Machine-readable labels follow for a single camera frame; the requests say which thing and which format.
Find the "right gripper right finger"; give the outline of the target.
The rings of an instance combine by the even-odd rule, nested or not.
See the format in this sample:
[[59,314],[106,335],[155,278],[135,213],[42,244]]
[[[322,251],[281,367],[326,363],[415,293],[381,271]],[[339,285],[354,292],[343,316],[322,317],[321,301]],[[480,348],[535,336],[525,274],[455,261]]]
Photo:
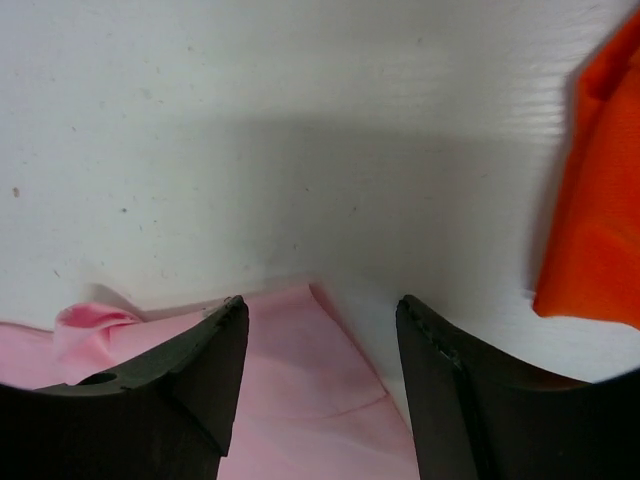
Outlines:
[[596,383],[558,375],[412,295],[396,331],[421,478],[638,478],[637,370]]

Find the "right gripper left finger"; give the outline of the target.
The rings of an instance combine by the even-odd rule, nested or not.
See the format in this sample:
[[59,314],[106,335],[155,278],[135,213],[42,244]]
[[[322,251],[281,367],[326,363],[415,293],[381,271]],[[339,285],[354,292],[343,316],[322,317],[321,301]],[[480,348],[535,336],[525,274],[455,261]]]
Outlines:
[[1,388],[4,479],[214,479],[232,437],[244,299],[75,386]]

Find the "pink t shirt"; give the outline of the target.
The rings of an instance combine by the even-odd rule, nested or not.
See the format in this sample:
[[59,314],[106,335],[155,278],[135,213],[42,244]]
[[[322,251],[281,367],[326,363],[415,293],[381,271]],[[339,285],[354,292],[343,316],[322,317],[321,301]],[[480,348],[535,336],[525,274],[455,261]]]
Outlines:
[[[316,288],[253,297],[224,479],[414,479],[413,440],[369,362]],[[98,303],[63,310],[50,331],[1,327],[1,380],[76,384],[202,320],[152,321]]]

